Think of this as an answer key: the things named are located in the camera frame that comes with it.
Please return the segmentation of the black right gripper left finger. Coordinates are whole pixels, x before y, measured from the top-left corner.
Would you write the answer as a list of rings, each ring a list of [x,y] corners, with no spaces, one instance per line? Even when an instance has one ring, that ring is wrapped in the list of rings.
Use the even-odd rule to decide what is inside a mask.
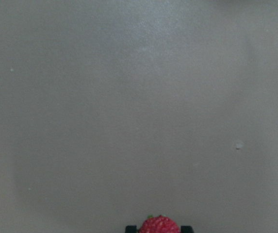
[[[136,225],[127,225],[125,227],[125,233],[139,233],[139,229]]]

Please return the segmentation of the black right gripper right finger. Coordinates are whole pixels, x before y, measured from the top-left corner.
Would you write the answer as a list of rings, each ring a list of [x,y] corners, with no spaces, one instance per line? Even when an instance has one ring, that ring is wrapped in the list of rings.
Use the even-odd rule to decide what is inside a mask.
[[[189,225],[182,225],[180,227],[180,232],[181,233],[193,233],[193,227]]]

